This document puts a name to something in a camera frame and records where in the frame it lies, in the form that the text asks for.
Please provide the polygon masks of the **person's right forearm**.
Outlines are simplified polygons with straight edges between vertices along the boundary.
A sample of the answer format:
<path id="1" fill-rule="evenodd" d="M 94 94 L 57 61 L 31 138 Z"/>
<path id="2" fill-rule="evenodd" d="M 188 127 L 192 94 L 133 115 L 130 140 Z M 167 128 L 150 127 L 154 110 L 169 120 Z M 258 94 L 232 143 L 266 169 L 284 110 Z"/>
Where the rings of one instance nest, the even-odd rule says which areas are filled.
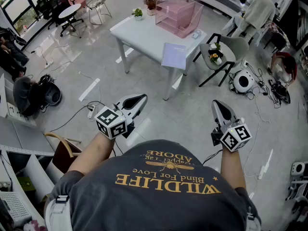
<path id="1" fill-rule="evenodd" d="M 220 173 L 234 189 L 239 187 L 246 189 L 239 152 L 230 152 L 224 145 L 222 146 Z"/>

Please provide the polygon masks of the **round white table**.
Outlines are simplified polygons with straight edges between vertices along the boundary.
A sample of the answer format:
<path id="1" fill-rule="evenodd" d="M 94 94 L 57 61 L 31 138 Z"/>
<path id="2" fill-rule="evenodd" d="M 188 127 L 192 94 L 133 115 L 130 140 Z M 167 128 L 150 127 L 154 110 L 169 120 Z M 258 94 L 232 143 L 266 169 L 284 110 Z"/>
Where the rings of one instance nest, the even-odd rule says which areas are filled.
<path id="1" fill-rule="evenodd" d="M 63 10 L 58 18 L 63 19 L 63 18 L 68 18 L 69 16 L 73 15 L 75 12 L 77 12 L 81 7 L 81 4 L 74 4 Z"/>

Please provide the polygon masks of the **white device with round opening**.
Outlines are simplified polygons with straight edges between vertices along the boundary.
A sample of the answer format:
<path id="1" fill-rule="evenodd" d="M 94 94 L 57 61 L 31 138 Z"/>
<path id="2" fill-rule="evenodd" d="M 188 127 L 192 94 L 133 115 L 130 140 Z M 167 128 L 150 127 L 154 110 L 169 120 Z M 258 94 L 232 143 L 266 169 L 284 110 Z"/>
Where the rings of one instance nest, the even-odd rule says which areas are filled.
<path id="1" fill-rule="evenodd" d="M 232 83 L 231 91 L 234 91 L 239 94 L 245 94 L 253 87 L 255 79 L 252 74 L 244 69 L 236 73 Z"/>

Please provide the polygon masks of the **brown wooden chair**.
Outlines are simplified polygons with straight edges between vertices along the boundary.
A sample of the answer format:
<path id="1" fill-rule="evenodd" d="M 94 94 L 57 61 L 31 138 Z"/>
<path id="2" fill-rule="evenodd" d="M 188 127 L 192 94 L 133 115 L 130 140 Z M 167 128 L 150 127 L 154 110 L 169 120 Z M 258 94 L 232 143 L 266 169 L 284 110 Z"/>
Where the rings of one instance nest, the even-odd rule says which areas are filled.
<path id="1" fill-rule="evenodd" d="M 60 142 L 55 150 L 52 163 L 62 172 L 66 173 L 78 155 L 82 152 L 67 138 L 53 132 L 44 133 L 45 137 L 57 138 Z"/>

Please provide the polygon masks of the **grey chair with black frame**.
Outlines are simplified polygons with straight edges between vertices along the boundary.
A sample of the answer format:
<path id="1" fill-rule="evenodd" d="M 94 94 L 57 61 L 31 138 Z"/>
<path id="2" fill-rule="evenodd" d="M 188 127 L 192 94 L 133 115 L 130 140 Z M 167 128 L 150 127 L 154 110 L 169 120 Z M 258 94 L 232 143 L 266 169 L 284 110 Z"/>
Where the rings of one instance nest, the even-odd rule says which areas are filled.
<path id="1" fill-rule="evenodd" d="M 216 43 L 220 46 L 226 46 L 229 49 L 229 52 L 233 54 L 233 57 L 226 57 L 225 53 L 227 51 L 223 51 L 223 56 L 221 57 L 221 63 L 217 64 L 217 61 L 211 60 L 211 54 L 210 54 L 210 45 L 211 41 L 216 37 Z M 215 75 L 217 75 L 219 72 L 224 71 L 225 74 L 222 78 L 222 80 L 219 83 L 219 87 L 222 85 L 228 74 L 230 73 L 231 69 L 236 67 L 245 57 L 245 55 L 248 53 L 249 45 L 242 37 L 227 37 L 221 34 L 213 33 L 212 36 L 209 38 L 209 40 L 206 43 L 201 43 L 200 51 L 195 56 L 193 62 L 195 62 L 199 56 L 202 56 L 206 66 L 213 70 L 214 73 L 208 77 L 205 81 L 203 81 L 199 87 L 202 87 L 205 83 L 207 83 L 210 79 L 212 79 Z"/>

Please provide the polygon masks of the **person's left forearm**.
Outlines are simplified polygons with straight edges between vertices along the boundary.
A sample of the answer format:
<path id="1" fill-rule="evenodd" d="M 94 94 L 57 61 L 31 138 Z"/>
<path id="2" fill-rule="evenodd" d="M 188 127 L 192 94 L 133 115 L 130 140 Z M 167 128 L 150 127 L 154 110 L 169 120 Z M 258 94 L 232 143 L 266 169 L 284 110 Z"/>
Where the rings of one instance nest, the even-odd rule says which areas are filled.
<path id="1" fill-rule="evenodd" d="M 68 169 L 70 171 L 78 171 L 83 175 L 90 173 L 97 168 L 104 160 L 108 159 L 113 148 L 115 140 L 111 140 L 98 133 L 74 160 Z"/>

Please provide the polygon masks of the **white low cabinet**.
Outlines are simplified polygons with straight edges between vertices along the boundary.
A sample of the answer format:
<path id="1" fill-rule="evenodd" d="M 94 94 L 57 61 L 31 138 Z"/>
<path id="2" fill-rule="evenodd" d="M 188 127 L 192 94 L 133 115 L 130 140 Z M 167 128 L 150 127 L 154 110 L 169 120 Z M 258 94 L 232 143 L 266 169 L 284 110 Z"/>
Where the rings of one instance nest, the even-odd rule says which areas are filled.
<path id="1" fill-rule="evenodd" d="M 37 126 L 33 117 L 19 112 L 13 97 L 13 83 L 7 80 L 4 74 L 0 77 L 0 116 L 27 127 Z"/>

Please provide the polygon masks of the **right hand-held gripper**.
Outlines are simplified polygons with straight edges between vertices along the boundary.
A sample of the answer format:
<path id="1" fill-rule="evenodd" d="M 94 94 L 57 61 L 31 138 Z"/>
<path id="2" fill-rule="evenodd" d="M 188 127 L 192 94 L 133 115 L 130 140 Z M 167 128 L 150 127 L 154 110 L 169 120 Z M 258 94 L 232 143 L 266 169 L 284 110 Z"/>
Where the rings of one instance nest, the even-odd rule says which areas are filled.
<path id="1" fill-rule="evenodd" d="M 214 121 L 218 125 L 211 133 L 213 145 L 222 144 L 230 152 L 235 152 L 246 145 L 252 135 L 244 119 L 237 119 L 231 107 L 222 101 L 213 100 L 211 108 Z"/>

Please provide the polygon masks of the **pink mesh desk organizer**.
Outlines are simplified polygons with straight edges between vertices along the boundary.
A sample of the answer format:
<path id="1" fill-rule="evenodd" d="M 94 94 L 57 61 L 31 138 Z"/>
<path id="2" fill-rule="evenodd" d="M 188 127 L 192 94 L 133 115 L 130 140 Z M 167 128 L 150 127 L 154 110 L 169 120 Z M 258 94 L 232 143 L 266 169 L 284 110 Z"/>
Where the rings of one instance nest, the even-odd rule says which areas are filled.
<path id="1" fill-rule="evenodd" d="M 193 0 L 158 0 L 155 24 L 180 38 L 185 38 L 197 29 L 203 7 Z"/>

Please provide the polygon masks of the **purple spiral notebook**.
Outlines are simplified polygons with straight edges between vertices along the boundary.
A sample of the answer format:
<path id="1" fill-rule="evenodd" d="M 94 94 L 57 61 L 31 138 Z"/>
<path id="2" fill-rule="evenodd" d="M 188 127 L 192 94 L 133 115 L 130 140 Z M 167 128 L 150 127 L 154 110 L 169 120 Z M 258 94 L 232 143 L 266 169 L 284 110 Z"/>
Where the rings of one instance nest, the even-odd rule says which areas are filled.
<path id="1" fill-rule="evenodd" d="M 173 43 L 165 43 L 163 48 L 161 65 L 185 70 L 186 47 Z"/>

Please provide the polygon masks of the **person's dark grey printed t-shirt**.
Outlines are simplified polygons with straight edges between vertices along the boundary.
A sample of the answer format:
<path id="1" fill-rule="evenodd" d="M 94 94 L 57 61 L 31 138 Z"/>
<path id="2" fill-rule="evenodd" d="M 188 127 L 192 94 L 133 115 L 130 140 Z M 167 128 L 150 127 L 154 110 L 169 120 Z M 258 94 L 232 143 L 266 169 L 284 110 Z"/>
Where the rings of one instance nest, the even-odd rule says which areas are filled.
<path id="1" fill-rule="evenodd" d="M 49 199 L 60 195 L 69 197 L 73 231 L 246 231 L 249 220 L 261 222 L 245 188 L 167 140 L 65 173 Z"/>

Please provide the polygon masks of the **white perforated box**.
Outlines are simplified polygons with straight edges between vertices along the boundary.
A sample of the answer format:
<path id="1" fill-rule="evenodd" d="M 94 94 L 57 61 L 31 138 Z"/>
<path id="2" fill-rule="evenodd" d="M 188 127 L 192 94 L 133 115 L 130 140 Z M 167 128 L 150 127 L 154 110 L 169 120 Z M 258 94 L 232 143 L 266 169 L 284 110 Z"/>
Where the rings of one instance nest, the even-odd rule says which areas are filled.
<path id="1" fill-rule="evenodd" d="M 31 220 L 31 215 L 17 192 L 0 191 L 0 200 L 4 203 L 14 227 L 22 227 Z"/>

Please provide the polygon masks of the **white rectangular table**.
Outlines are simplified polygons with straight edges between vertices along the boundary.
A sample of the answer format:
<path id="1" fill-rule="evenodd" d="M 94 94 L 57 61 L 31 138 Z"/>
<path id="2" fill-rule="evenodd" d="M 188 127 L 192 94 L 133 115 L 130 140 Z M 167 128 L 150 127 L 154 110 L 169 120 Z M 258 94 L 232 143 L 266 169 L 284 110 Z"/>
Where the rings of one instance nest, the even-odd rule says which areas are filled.
<path id="1" fill-rule="evenodd" d="M 185 38 L 179 38 L 171 32 L 157 26 L 155 17 L 145 15 L 137 21 L 131 15 L 110 29 L 111 35 L 116 38 L 125 73 L 129 73 L 130 65 L 127 63 L 124 45 L 136 50 L 149 59 L 161 63 L 165 43 L 174 43 L 186 46 L 186 69 L 180 70 L 167 67 L 169 70 L 163 99 L 167 101 L 172 91 L 172 85 L 178 78 L 178 74 L 187 75 L 199 45 L 206 38 L 207 33 L 193 39 L 193 33 Z"/>

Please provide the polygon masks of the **black round device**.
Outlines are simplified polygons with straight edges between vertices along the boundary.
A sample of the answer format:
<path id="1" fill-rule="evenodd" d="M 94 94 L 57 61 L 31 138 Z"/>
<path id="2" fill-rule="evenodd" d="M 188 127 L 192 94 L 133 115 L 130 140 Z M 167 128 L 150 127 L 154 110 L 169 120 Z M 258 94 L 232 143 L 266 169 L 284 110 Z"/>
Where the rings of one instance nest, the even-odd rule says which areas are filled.
<path id="1" fill-rule="evenodd" d="M 51 75 L 45 74 L 40 78 L 38 83 L 43 94 L 43 100 L 46 104 L 57 105 L 61 101 L 61 90 L 55 85 Z"/>

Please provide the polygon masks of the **yellow flower in white pot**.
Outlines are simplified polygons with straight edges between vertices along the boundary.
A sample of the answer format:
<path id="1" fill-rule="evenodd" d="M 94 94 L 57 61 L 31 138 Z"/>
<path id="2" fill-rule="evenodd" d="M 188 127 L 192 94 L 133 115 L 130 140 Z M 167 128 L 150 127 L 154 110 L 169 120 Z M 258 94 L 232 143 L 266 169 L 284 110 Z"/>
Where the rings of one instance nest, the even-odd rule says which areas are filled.
<path id="1" fill-rule="evenodd" d="M 214 53 L 209 56 L 210 62 L 215 63 L 216 65 L 221 65 L 222 59 L 218 54 Z"/>

